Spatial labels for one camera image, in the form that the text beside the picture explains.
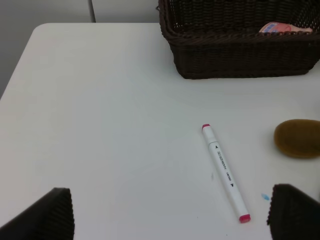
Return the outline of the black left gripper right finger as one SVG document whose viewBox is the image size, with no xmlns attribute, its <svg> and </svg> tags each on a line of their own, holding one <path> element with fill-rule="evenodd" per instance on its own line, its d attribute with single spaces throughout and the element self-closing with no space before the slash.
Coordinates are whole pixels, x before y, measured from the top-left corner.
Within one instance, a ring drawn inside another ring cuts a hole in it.
<svg viewBox="0 0 320 240">
<path fill-rule="evenodd" d="M 290 184 L 276 184 L 267 225 L 273 240 L 318 240 L 320 203 Z"/>
</svg>

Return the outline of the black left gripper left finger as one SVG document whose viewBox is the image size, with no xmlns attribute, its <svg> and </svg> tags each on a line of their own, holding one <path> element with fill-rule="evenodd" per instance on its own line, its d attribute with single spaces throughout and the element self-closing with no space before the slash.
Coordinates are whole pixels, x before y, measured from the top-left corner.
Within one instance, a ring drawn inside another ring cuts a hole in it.
<svg viewBox="0 0 320 240">
<path fill-rule="evenodd" d="M 55 187 L 0 228 L 2 240 L 72 240 L 71 190 Z"/>
</svg>

